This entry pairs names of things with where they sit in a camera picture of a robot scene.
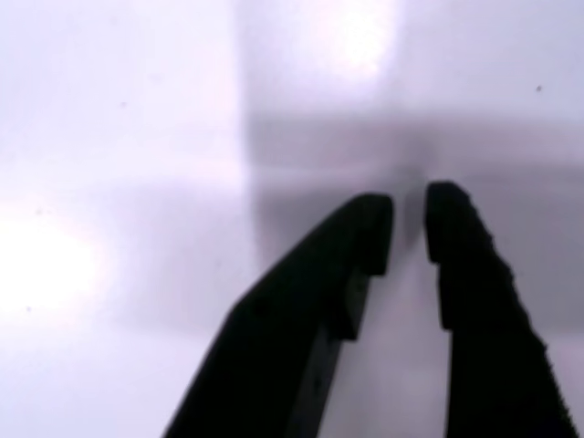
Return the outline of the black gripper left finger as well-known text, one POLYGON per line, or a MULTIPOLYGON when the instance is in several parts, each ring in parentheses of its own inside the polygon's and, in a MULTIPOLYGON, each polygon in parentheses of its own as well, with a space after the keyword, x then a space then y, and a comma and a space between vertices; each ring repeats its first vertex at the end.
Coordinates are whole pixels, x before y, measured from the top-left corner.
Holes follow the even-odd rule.
POLYGON ((166 435, 316 436, 392 223, 392 199, 364 193, 306 235, 232 308, 166 435))

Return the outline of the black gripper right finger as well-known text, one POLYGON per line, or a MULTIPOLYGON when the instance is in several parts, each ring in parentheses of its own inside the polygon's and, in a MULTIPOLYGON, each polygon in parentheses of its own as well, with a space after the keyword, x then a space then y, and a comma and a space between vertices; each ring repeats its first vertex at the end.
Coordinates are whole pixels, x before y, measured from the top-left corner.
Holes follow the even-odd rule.
POLYGON ((469 194, 430 183, 424 224, 451 335, 446 436, 578 436, 547 347, 469 194))

